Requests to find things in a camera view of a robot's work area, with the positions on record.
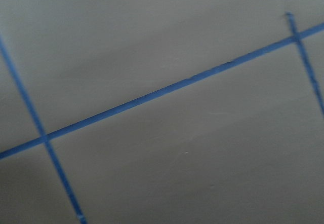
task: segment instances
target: floor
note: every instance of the floor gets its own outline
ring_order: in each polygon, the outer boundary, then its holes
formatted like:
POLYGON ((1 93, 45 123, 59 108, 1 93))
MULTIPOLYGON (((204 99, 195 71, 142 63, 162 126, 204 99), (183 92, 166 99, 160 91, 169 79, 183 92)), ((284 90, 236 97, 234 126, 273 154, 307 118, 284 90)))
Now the floor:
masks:
POLYGON ((0 224, 324 219, 324 0, 0 10, 0 224))

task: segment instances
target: blue line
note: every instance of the blue line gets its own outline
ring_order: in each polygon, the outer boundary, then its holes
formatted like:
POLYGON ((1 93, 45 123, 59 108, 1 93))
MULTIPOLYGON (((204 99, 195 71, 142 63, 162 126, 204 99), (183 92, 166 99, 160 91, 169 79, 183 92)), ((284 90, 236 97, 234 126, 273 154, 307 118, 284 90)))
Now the blue line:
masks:
MULTIPOLYGON (((19 77, 19 74, 18 74, 18 71, 16 70, 15 66, 14 66, 14 63, 13 61, 11 60, 10 56, 9 56, 9 53, 7 52, 7 49, 5 48, 5 45, 2 41, 2 39, 0 38, 0 51, 1 51, 1 54, 4 58, 4 61, 5 61, 5 64, 7 65, 8 67, 8 70, 18 88, 18 91, 20 92, 20 95, 22 97, 22 99, 24 100, 26 106, 27 106, 27 109, 33 119, 33 122, 40 134, 40 142, 43 142, 44 145, 45 145, 45 148, 49 154, 49 156, 51 157, 51 160, 55 166, 55 169, 57 171, 57 173, 59 174, 59 177, 63 183, 63 186, 65 188, 65 191, 67 193, 67 195, 69 196, 69 199, 74 207, 74 210, 76 212, 76 215, 77 215, 77 218, 79 219, 80 223, 81 224, 87 224, 87 221, 86 221, 86 218, 85 216, 83 215, 82 211, 81 211, 81 208, 76 200, 76 197, 73 193, 73 190, 67 180, 67 177, 64 173, 64 170, 54 152, 54 149, 50 143, 50 140, 44 130, 44 127, 41 123, 41 120, 36 112, 36 109, 35 107, 33 106, 32 102, 31 102, 31 99, 27 93, 27 90, 26 88, 24 87, 20 77, 19 77)), ((29 145, 27 146, 26 144, 24 144, 24 148, 27 149, 27 148, 30 148, 29 145)))
MULTIPOLYGON (((316 33, 319 33, 319 32, 321 32, 323 30, 324 30, 324 23, 322 23, 320 25, 317 25, 317 26, 314 26, 314 27, 311 27, 311 28, 309 28, 309 29, 307 29, 305 31, 302 31, 300 33, 300 36, 301 36, 301 38, 306 38, 308 36, 311 36, 311 35, 314 35, 316 33)), ((260 56, 262 56, 262 55, 264 55, 266 53, 273 52, 273 51, 275 51, 275 50, 277 50, 279 48, 282 48, 284 46, 287 46, 287 45, 289 45, 289 44, 291 44, 293 42, 294 42, 294 39, 293 38, 283 39, 283 40, 281 40, 279 42, 276 42, 276 43, 273 43, 273 44, 268 45, 266 47, 263 47, 261 49, 258 49, 258 50, 254 51, 254 52, 251 52, 249 54, 246 54, 246 55, 243 55, 241 57, 238 57, 238 58, 234 59, 231 62, 224 63, 224 64, 219 65, 217 67, 214 67, 214 68, 212 68, 210 70, 207 70, 207 71, 204 71, 202 73, 199 73, 196 76, 193 76, 193 78, 194 77, 199 78, 199 76, 201 76, 201 80, 202 80, 202 79, 207 78, 209 76, 212 76, 214 74, 217 74, 217 73, 220 73, 222 71, 225 71, 225 70, 229 69, 230 67, 238 66, 241 63, 250 61, 250 60, 252 60, 254 58, 257 58, 257 57, 260 57, 260 56)), ((197 81, 194 81, 194 79, 191 80, 191 78, 189 78, 189 79, 185 79, 183 81, 180 81, 178 83, 179 84, 181 84, 181 82, 186 83, 185 81, 187 81, 187 83, 188 83, 187 85, 190 85, 192 83, 197 82, 198 80, 197 81)), ((124 104, 122 104, 120 106, 114 107, 112 109, 109 109, 107 111, 104 111, 102 113, 99 113, 97 115, 94 115, 92 117, 89 117, 87 119, 84 119, 82 121, 79 121, 77 123, 71 124, 71 125, 66 126, 64 128, 61 128, 59 130, 56 130, 56 131, 54 131, 52 133, 49 133, 47 135, 48 136, 48 139, 55 139, 57 137, 60 137, 60 136, 65 135, 67 133, 70 133, 70 132, 72 132, 74 130, 77 130, 77 129, 80 129, 82 127, 85 127, 86 125, 90 125, 90 124, 95 123, 97 121, 100 121, 102 119, 108 118, 108 117, 110 117, 112 115, 115 115, 115 114, 121 113, 123 111, 126 111, 126 110, 128 110, 128 109, 130 109, 132 107, 135 107, 135 106, 138 106, 140 104, 143 104, 143 103, 145 103, 147 101, 150 101, 150 100, 153 100, 155 98, 158 98, 158 97, 160 97, 160 96, 162 96, 164 94, 167 94, 167 93, 170 93, 172 91, 175 91, 175 90, 177 90, 176 89, 176 85, 178 83, 175 83, 175 84, 172 84, 170 86, 164 87, 164 88, 162 88, 162 89, 160 89, 158 91, 149 93, 149 94, 147 94, 145 96, 139 97, 139 98, 137 98, 135 100, 132 100, 132 101, 129 101, 129 102, 126 102, 126 103, 124 103, 124 104)), ((28 141, 28 142, 26 142, 24 144, 21 144, 21 145, 18 145, 16 147, 13 147, 13 148, 11 148, 9 150, 3 151, 3 152, 0 153, 0 160, 3 159, 3 158, 6 158, 6 157, 12 156, 12 155, 14 155, 16 153, 19 153, 21 151, 27 150, 27 149, 29 149, 31 147, 34 147, 34 146, 36 146, 38 144, 41 144, 42 142, 43 142, 43 140, 41 138, 36 138, 36 139, 30 140, 30 141, 28 141)))
MULTIPOLYGON (((294 41, 295 41, 296 46, 297 46, 297 48, 299 50, 299 54, 300 54, 301 59, 302 59, 302 61, 304 63, 304 66, 305 66, 306 72, 308 74, 309 80, 310 80, 310 82, 311 82, 311 84, 313 86, 313 90, 314 90, 314 92, 316 94, 319 107, 320 107, 321 112, 322 112, 322 114, 324 116, 324 103, 323 103, 323 98, 322 98, 322 95, 321 95, 321 92, 320 92, 319 84, 318 84, 318 82, 316 80, 314 69, 312 68, 312 65, 309 62, 306 48, 305 48, 305 46, 304 46, 304 44, 303 44, 303 42, 301 40, 300 34, 298 33, 296 22, 295 22, 295 17, 290 12, 287 12, 287 17, 288 17, 288 21, 289 21, 289 24, 290 24, 290 30, 291 30, 292 34, 294 35, 294 41)), ((315 30, 312 29, 309 32, 307 32, 306 34, 315 32, 318 29, 322 29, 322 25, 317 26, 317 27, 319 27, 319 28, 317 28, 315 30)))

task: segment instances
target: gray surface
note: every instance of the gray surface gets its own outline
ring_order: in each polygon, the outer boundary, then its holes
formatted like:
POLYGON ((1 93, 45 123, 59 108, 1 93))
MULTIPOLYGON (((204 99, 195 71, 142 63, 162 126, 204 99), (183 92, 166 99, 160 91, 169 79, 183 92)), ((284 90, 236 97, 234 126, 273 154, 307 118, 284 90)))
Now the gray surface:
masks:
MULTIPOLYGON (((0 0, 51 132, 324 22, 324 0, 0 0)), ((305 45, 324 92, 323 34, 305 45)), ((0 150, 37 134, 0 61, 0 150)), ((321 223, 323 121, 295 46, 53 140, 89 224, 321 223)), ((42 146, 0 161, 0 223, 77 223, 42 146)))

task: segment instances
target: long diagonal blue line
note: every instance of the long diagonal blue line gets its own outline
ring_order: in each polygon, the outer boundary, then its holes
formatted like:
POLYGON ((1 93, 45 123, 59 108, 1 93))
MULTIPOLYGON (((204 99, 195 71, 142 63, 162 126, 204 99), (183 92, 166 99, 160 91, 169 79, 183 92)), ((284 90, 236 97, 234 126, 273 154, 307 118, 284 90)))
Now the long diagonal blue line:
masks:
MULTIPOLYGON (((307 29, 305 31, 300 32, 300 37, 303 39, 303 38, 309 37, 311 35, 314 35, 316 33, 319 33, 319 32, 321 32, 323 30, 324 30, 324 23, 321 23, 321 24, 319 24, 317 26, 311 27, 311 28, 309 28, 309 29, 307 29)), ((119 114, 119 113, 121 113, 123 111, 126 111, 126 110, 132 108, 132 107, 141 105, 141 104, 146 103, 148 101, 151 101, 151 100, 153 100, 155 98, 158 98, 158 97, 163 96, 163 95, 165 95, 167 93, 173 92, 175 90, 178 90, 178 89, 180 89, 182 87, 185 87, 185 86, 188 86, 188 85, 193 84, 195 82, 198 82, 200 80, 203 80, 203 79, 205 79, 207 77, 218 74, 218 73, 220 73, 222 71, 225 71, 227 69, 230 69, 232 67, 238 66, 238 65, 240 65, 242 63, 245 63, 247 61, 250 61, 250 60, 252 60, 254 58, 257 58, 257 57, 260 57, 260 56, 265 55, 267 53, 273 52, 273 51, 275 51, 275 50, 277 50, 279 48, 282 48, 284 46, 287 46, 287 45, 289 45, 289 44, 291 44, 293 42, 294 42, 293 38, 286 38, 286 39, 283 39, 283 40, 281 40, 279 42, 270 44, 270 45, 268 45, 266 47, 263 47, 261 49, 258 49, 256 51, 254 51, 254 52, 251 52, 249 54, 245 54, 245 55, 243 55, 241 57, 238 57, 238 58, 236 58, 236 59, 234 59, 234 60, 232 60, 230 62, 221 64, 221 65, 216 66, 216 67, 214 67, 214 68, 212 68, 210 70, 206 70, 204 72, 201 72, 201 73, 199 73, 199 74, 197 74, 197 75, 195 75, 195 76, 193 76, 191 78, 184 79, 182 81, 179 81, 177 83, 174 83, 172 85, 164 87, 164 88, 162 88, 160 90, 151 92, 151 93, 149 93, 149 94, 147 94, 145 96, 141 96, 141 97, 139 97, 139 98, 137 98, 135 100, 126 102, 126 103, 124 103, 122 105, 111 108, 111 109, 109 109, 107 111, 104 111, 102 113, 99 113, 99 114, 94 115, 92 117, 89 117, 87 119, 81 120, 81 121, 79 121, 77 123, 74 123, 74 124, 71 124, 71 125, 66 126, 64 128, 61 128, 59 130, 56 130, 56 131, 54 131, 52 133, 49 133, 47 135, 47 137, 48 137, 48 139, 58 138, 58 137, 60 137, 62 135, 70 133, 70 132, 72 132, 74 130, 77 130, 77 129, 80 129, 80 128, 85 127, 87 125, 93 124, 93 123, 95 123, 97 121, 106 119, 106 118, 111 117, 111 116, 113 116, 115 114, 119 114)), ((36 138, 36 139, 33 139, 33 140, 28 141, 26 143, 23 143, 21 145, 18 145, 16 147, 13 147, 11 149, 8 149, 6 151, 3 151, 3 152, 0 153, 0 159, 9 157, 9 156, 14 155, 14 154, 16 154, 18 152, 21 152, 21 151, 25 151, 25 150, 27 150, 27 149, 29 149, 31 147, 34 147, 36 145, 41 144, 42 142, 43 142, 43 140, 41 138, 36 138)))
POLYGON ((4 61, 5 61, 5 64, 7 65, 8 67, 8 70, 18 88, 18 91, 21 95, 21 97, 23 98, 26 106, 27 106, 27 109, 33 119, 33 122, 40 134, 40 141, 44 143, 45 145, 45 148, 55 166, 55 169, 63 183, 63 186, 65 188, 65 191, 74 207, 74 210, 76 212, 76 215, 77 215, 77 218, 79 219, 80 223, 81 224, 87 224, 87 221, 86 221, 86 218, 85 216, 83 215, 82 211, 81 211, 81 208, 77 202, 77 199, 75 197, 75 194, 73 193, 73 190, 72 190, 72 187, 70 186, 68 180, 67 180, 67 177, 64 173, 64 170, 54 152, 54 149, 52 147, 52 144, 50 143, 50 140, 49 140, 49 137, 48 135, 45 133, 45 130, 44 130, 44 127, 41 123, 41 120, 36 112, 36 109, 34 107, 34 105, 32 104, 31 102, 31 99, 27 93, 27 90, 26 88, 24 87, 20 77, 19 77, 19 74, 18 74, 18 71, 16 70, 15 66, 14 66, 14 63, 12 62, 10 56, 9 56, 9 53, 4 45, 4 42, 2 41, 2 39, 0 38, 0 51, 1 51, 1 54, 4 58, 4 61))
POLYGON ((312 84, 314 93, 317 97, 317 101, 320 107, 320 110, 324 116, 324 103, 323 103, 323 97, 322 94, 320 92, 320 88, 319 88, 319 84, 317 82, 316 76, 315 76, 315 72, 314 69, 309 61, 308 58, 308 54, 306 51, 306 48, 301 40, 301 35, 299 34, 298 30, 297 30, 297 26, 296 26, 296 22, 295 22, 295 17, 292 13, 287 12, 287 17, 288 17, 288 21, 289 21, 289 25, 290 25, 290 30, 294 36, 294 42, 296 43, 296 46, 298 48, 300 57, 303 61, 303 64, 305 66, 307 75, 309 77, 309 80, 312 84))

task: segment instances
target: blue tape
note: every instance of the blue tape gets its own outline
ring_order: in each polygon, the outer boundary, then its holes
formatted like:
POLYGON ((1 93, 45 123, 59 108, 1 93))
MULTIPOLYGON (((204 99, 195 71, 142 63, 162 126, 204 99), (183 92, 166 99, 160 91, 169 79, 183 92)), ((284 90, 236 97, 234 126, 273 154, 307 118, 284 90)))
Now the blue tape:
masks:
MULTIPOLYGON (((317 25, 317 26, 314 26, 314 27, 311 27, 303 32, 300 33, 300 36, 301 38, 306 38, 308 36, 311 36, 311 35, 314 35, 316 33, 319 33, 321 31, 324 30, 324 23, 320 24, 320 25, 317 25)), ((199 73, 195 76, 193 76, 192 78, 189 78, 189 79, 185 79, 185 80, 182 80, 180 82, 177 82, 175 84, 172 84, 170 86, 167 86, 167 87, 164 87, 160 90, 157 90, 157 91, 154 91, 152 93, 149 93, 145 96, 142 96, 142 97, 139 97, 135 100, 132 100, 132 101, 129 101, 129 102, 126 102, 122 105, 119 105, 117 107, 114 107, 112 109, 109 109, 107 111, 104 111, 102 113, 99 113, 97 115, 94 115, 92 117, 89 117, 87 119, 84 119, 82 121, 79 121, 77 123, 74 123, 74 124, 71 124, 69 126, 66 126, 64 128, 61 128, 59 130, 56 130, 52 133, 49 133, 47 136, 48 136, 48 139, 55 139, 57 137, 60 137, 62 135, 65 135, 67 133, 70 133, 70 132, 73 132, 77 129, 80 129, 82 127, 85 127, 87 125, 90 125, 90 124, 93 124, 97 121, 100 121, 102 119, 106 119, 108 117, 111 117, 112 115, 115 115, 115 114, 119 114, 123 111, 126 111, 132 107, 135 107, 135 106, 138 106, 140 104, 143 104, 147 101, 150 101, 150 100, 153 100, 155 98, 158 98, 162 95, 165 95, 167 93, 170 93, 172 91, 175 91, 175 90, 178 90, 184 86, 188 86, 190 84, 193 84, 199 80, 202 80, 202 79, 205 79, 209 76, 212 76, 214 74, 217 74, 217 73, 220 73, 222 71, 225 71, 231 67, 235 67, 235 66, 238 66, 239 64, 242 64, 244 62, 247 62, 247 61, 250 61, 254 58, 257 58, 257 57, 260 57, 266 53, 270 53, 270 52, 273 52, 279 48, 282 48, 284 46, 287 46, 291 43, 294 42, 294 39, 293 38, 286 38, 286 39, 283 39, 279 42, 276 42, 276 43, 273 43, 271 45, 268 45, 264 48, 261 48, 261 49, 258 49, 254 52, 251 52, 249 54, 246 54, 246 55, 243 55, 241 57, 238 57, 236 59, 234 59, 233 61, 231 62, 228 62, 228 63, 224 63, 222 65, 219 65, 217 67, 214 67, 210 70, 207 70, 207 71, 204 71, 202 73, 199 73)), ((21 144, 21 145, 18 145, 16 147, 13 147, 9 150, 6 150, 6 151, 3 151, 0 153, 0 159, 3 159, 3 158, 6 158, 6 157, 9 157, 11 155, 14 155, 16 153, 19 153, 21 151, 25 151, 31 147, 34 147, 38 144, 41 144, 43 141, 41 138, 36 138, 36 139, 33 139, 31 141, 28 141, 24 144, 21 144)))
MULTIPOLYGON (((289 22, 289 25, 290 25, 290 30, 291 30, 291 32, 292 32, 292 34, 294 36, 294 42, 296 43, 296 46, 298 48, 300 57, 301 57, 301 59, 302 59, 302 61, 304 63, 307 75, 308 75, 309 80, 310 80, 310 82, 312 84, 314 93, 315 93, 315 95, 317 97, 317 101, 318 101, 320 110, 322 112, 322 115, 324 116, 324 103, 323 103, 323 98, 322 98, 322 95, 321 95, 321 92, 320 92, 319 84, 317 82, 317 79, 316 79, 316 76, 315 76, 315 73, 314 73, 314 69, 313 69, 311 63, 309 62, 309 58, 308 58, 306 48, 305 48, 305 46, 304 46, 304 44, 303 44, 303 42, 301 40, 300 34, 298 33, 296 22, 295 22, 295 17, 290 12, 287 12, 287 17, 288 17, 288 22, 289 22)), ((318 32, 319 30, 323 30, 323 29, 324 29, 324 25, 321 24, 319 26, 316 26, 316 28, 314 27, 312 29, 309 29, 308 32, 303 32, 303 35, 305 37, 307 37, 308 35, 315 34, 315 32, 318 32)))
MULTIPOLYGON (((26 88, 24 87, 20 77, 19 77, 19 74, 18 74, 18 71, 16 70, 15 66, 14 66, 14 63, 13 61, 11 60, 11 57, 9 56, 9 53, 7 52, 7 49, 5 48, 5 45, 3 43, 3 40, 0 38, 0 52, 4 58, 4 62, 6 64, 6 66, 8 67, 8 70, 10 72, 10 75, 12 76, 17 88, 18 88, 18 91, 22 97, 22 99, 24 100, 26 106, 27 106, 27 109, 33 119, 33 122, 40 134, 40 138, 39 139, 36 139, 36 141, 39 143, 40 142, 43 142, 44 145, 45 145, 45 148, 52 160, 52 163, 63 183, 63 186, 65 188, 65 191, 74 207, 74 210, 76 212, 76 216, 77 218, 79 219, 80 223, 81 224, 87 224, 87 221, 81 211, 81 208, 76 200, 76 197, 75 197, 75 194, 73 193, 73 190, 67 180, 67 177, 64 173, 64 170, 54 152, 54 149, 52 147, 52 144, 50 143, 49 141, 49 138, 47 136, 47 134, 45 133, 45 130, 44 130, 44 127, 41 123, 41 120, 36 112, 36 109, 35 107, 33 106, 32 102, 31 102, 31 99, 27 93, 27 90, 26 88)), ((30 144, 23 144, 23 146, 21 147, 22 149, 26 150, 27 148, 30 148, 32 147, 32 145, 30 144)))

